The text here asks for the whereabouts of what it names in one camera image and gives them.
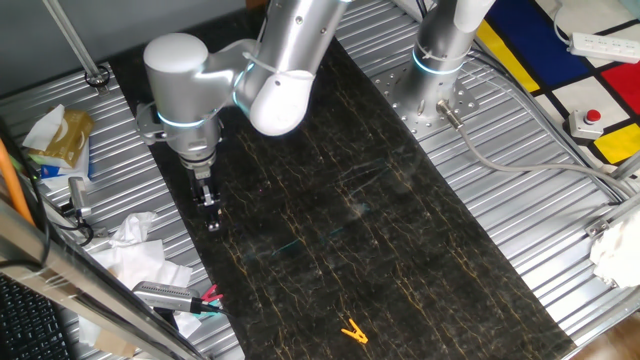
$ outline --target orange clothespin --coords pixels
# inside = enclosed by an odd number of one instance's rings
[[[356,339],[361,344],[366,344],[367,342],[369,342],[369,339],[367,339],[367,337],[364,335],[362,330],[360,330],[358,325],[356,325],[356,323],[353,322],[353,320],[351,320],[351,319],[349,319],[349,322],[351,323],[351,326],[353,326],[353,328],[356,331],[351,332],[351,331],[345,330],[345,329],[340,329],[340,331],[342,331],[343,333],[345,333],[345,334],[351,336],[352,338]]]

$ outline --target black work surface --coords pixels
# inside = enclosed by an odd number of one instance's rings
[[[236,13],[189,32],[215,52],[260,21]],[[110,62],[132,110],[151,99],[141,55]],[[217,233],[177,156],[152,152],[248,358],[553,359],[573,347],[337,41],[290,134],[263,136],[237,109],[221,118]],[[366,345],[340,332],[349,318]]]

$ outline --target mounting plate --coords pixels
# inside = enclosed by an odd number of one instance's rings
[[[430,133],[439,130],[445,126],[449,126],[444,116],[438,116],[436,118],[425,116],[426,114],[418,115],[416,109],[406,109],[402,106],[402,101],[394,100],[393,91],[395,89],[396,82],[400,78],[400,75],[407,71],[409,63],[402,64],[391,70],[387,70],[375,77],[373,77],[373,84],[387,99],[391,107],[396,111],[400,119],[405,122],[413,136],[421,140]],[[461,118],[468,117],[475,113],[479,104],[476,99],[471,95],[467,88],[456,80],[454,84],[453,99],[450,101],[453,111]]]

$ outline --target gray cable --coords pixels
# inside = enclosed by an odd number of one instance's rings
[[[595,176],[599,179],[602,179],[603,181],[611,184],[612,186],[617,187],[629,197],[632,197],[635,195],[620,181],[612,178],[611,176],[605,175],[599,171],[590,169],[588,167],[580,166],[580,165],[573,165],[573,164],[540,164],[540,165],[531,165],[531,166],[498,165],[496,163],[491,162],[490,160],[482,156],[480,152],[478,152],[478,149],[476,149],[476,147],[471,142],[471,139],[469,139],[469,135],[467,135],[467,132],[464,129],[464,127],[459,128],[458,132],[460,133],[460,136],[462,136],[462,139],[464,140],[464,142],[467,144],[467,147],[469,147],[469,150],[471,150],[471,152],[478,158],[478,160],[480,160],[480,162],[485,166],[492,168],[494,170],[507,171],[507,172],[528,172],[528,171],[542,171],[542,170],[549,170],[549,169],[572,170],[572,171],[581,172],[581,173]]]
[[[556,14],[553,16],[553,31],[556,32],[556,36],[558,37],[558,39],[560,39],[560,41],[571,46],[571,41],[566,40],[565,38],[560,36],[560,32],[558,31],[558,14],[560,14],[560,10],[562,10],[562,8],[564,7],[564,3],[562,2],[562,0],[556,0],[556,2],[558,3],[559,7],[558,10],[556,10]]]

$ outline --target metal pole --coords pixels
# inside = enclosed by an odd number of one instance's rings
[[[56,241],[50,242],[44,270],[34,273],[16,266],[3,268],[2,272],[158,359],[205,359],[82,248]],[[37,262],[44,243],[38,229],[0,201],[0,260]]]
[[[611,176],[617,180],[625,180],[640,169],[640,151],[628,158],[622,165],[611,173]]]
[[[47,10],[49,10],[53,20],[58,24],[60,31],[67,39],[67,42],[69,42],[73,52],[76,53],[78,60],[80,60],[80,63],[87,74],[89,74],[91,79],[96,80],[97,82],[104,81],[102,75],[100,75],[98,66],[96,66],[96,63],[91,59],[89,52],[87,52],[87,49],[84,47],[82,40],[80,40],[78,33],[76,33],[73,25],[71,25],[69,18],[67,18],[64,10],[62,10],[58,0],[42,0],[42,2],[47,7]]]

